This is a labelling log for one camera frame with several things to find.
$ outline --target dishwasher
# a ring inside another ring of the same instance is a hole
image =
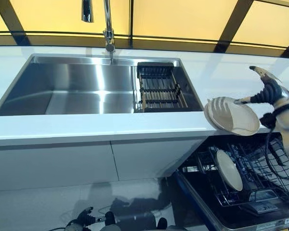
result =
[[[210,231],[281,230],[289,228],[289,159],[280,133],[251,137],[208,137],[177,169],[174,177]],[[225,151],[243,182],[243,190],[229,187],[220,176],[216,152]]]

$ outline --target sink basin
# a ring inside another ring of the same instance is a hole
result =
[[[33,54],[0,100],[0,116],[143,112],[139,62],[172,63],[186,110],[202,110],[179,59]]]

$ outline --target plate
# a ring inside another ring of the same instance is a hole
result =
[[[203,110],[204,116],[206,117],[207,121],[211,124],[212,127],[214,127],[215,129],[222,129],[221,127],[217,126],[209,116],[210,102],[211,100],[208,100],[208,103],[204,106],[204,110]]]
[[[242,178],[231,158],[223,150],[218,150],[216,153],[216,161],[219,173],[223,180],[231,188],[237,191],[242,191]]]
[[[208,103],[208,115],[219,128],[236,135],[251,136],[259,130],[260,122],[245,104],[235,104],[233,98],[218,97]]]

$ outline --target kitchen faucet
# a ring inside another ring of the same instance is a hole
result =
[[[111,25],[110,0],[104,0],[106,28],[103,31],[106,40],[106,51],[108,51],[111,62],[113,61],[113,53],[115,52],[114,30]],[[82,0],[81,19],[84,22],[93,22],[92,0]]]

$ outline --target white cabinet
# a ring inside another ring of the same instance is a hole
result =
[[[0,147],[0,190],[117,180],[108,141]]]
[[[119,180],[168,177],[204,139],[112,141]]]

